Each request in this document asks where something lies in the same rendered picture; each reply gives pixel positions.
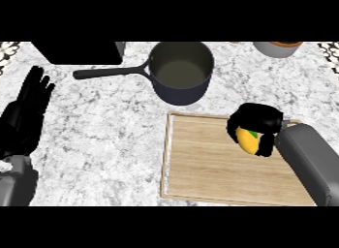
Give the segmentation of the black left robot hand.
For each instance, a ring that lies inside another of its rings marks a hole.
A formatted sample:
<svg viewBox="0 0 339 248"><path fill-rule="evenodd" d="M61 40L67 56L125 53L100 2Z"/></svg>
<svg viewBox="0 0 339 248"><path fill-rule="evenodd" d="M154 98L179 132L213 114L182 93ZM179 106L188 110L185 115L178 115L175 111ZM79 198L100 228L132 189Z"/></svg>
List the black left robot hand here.
<svg viewBox="0 0 339 248"><path fill-rule="evenodd" d="M17 99L5 106L0 117L0 160L13 155L26 156L35 150L54 87L44 69L33 66Z"/></svg>

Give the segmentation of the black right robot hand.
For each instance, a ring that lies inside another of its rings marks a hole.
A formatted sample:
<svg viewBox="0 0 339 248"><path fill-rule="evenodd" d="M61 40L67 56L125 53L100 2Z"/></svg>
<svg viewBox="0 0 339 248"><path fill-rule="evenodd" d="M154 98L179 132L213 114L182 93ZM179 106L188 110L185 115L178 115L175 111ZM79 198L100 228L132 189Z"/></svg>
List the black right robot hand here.
<svg viewBox="0 0 339 248"><path fill-rule="evenodd" d="M266 105L246 103L229 115L227 120L227 133L234 142L238 142L235 129L243 128L262 134L260 148L256 151L257 156L268 157L272 152L274 135L280 132L283 121L283 112Z"/></svg>

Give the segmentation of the yellow lemon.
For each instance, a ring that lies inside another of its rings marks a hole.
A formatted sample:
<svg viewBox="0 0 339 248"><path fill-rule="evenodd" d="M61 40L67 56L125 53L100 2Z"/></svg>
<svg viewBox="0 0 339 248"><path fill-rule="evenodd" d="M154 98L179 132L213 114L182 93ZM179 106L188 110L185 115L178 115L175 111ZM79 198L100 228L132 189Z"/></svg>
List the yellow lemon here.
<svg viewBox="0 0 339 248"><path fill-rule="evenodd" d="M256 154L259 150L260 137L259 133L249 131L243 128L235 129L237 141L241 149L252 155Z"/></svg>

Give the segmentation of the pale wooden tray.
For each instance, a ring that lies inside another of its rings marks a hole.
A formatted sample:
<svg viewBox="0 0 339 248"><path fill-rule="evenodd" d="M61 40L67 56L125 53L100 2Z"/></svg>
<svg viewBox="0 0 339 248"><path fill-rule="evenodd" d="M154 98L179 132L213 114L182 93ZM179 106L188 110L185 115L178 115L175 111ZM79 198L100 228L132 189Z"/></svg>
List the pale wooden tray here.
<svg viewBox="0 0 339 248"><path fill-rule="evenodd" d="M247 154L232 142L225 115L168 114L160 196L232 205L312 206L278 154Z"/></svg>

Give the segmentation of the grey pot with brown rim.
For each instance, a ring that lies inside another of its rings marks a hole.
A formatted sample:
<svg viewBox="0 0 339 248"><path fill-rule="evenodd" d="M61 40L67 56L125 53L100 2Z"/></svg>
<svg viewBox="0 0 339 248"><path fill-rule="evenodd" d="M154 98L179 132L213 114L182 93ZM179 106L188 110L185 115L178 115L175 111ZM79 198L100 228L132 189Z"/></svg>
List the grey pot with brown rim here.
<svg viewBox="0 0 339 248"><path fill-rule="evenodd" d="M253 42L253 45L265 56L285 58L294 53L302 42Z"/></svg>

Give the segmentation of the black box appliance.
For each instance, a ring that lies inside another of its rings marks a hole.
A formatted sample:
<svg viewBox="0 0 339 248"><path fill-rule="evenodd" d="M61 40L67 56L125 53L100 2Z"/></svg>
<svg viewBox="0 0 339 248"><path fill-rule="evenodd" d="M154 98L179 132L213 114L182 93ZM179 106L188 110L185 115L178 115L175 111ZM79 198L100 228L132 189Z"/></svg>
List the black box appliance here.
<svg viewBox="0 0 339 248"><path fill-rule="evenodd" d="M54 65L119 65L125 42L32 42L32 45Z"/></svg>

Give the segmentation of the dark long-handled pot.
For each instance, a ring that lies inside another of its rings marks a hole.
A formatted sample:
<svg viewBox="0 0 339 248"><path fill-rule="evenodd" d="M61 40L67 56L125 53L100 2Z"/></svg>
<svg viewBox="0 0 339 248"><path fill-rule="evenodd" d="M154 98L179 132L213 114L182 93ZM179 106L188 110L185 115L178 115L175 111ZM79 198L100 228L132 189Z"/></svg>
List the dark long-handled pot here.
<svg viewBox="0 0 339 248"><path fill-rule="evenodd" d="M159 98L173 106L194 104L206 94L215 58L201 42L159 42L145 62L129 68L78 70L75 79L138 74L153 84Z"/></svg>

